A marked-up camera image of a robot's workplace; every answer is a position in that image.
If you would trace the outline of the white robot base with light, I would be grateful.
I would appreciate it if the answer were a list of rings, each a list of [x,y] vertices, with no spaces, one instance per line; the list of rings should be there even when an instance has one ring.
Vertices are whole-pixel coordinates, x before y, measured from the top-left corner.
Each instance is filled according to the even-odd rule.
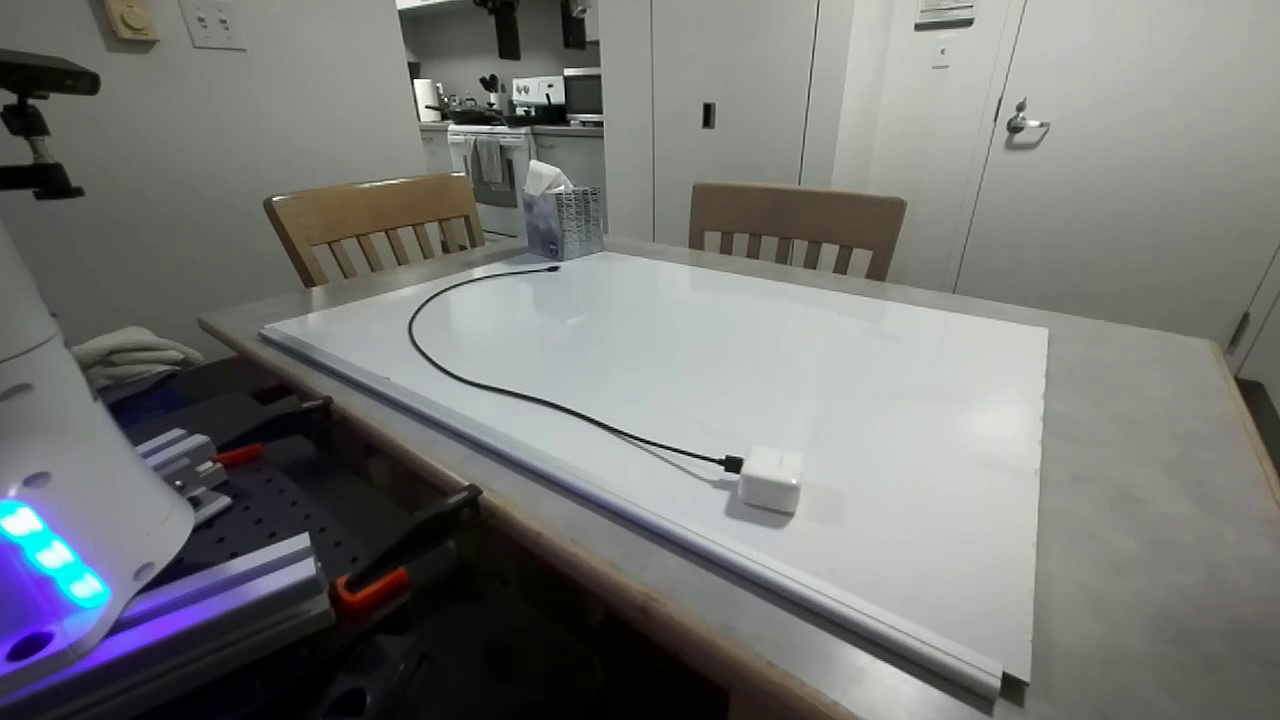
[[[0,230],[0,703],[87,655],[195,529],[87,387]]]

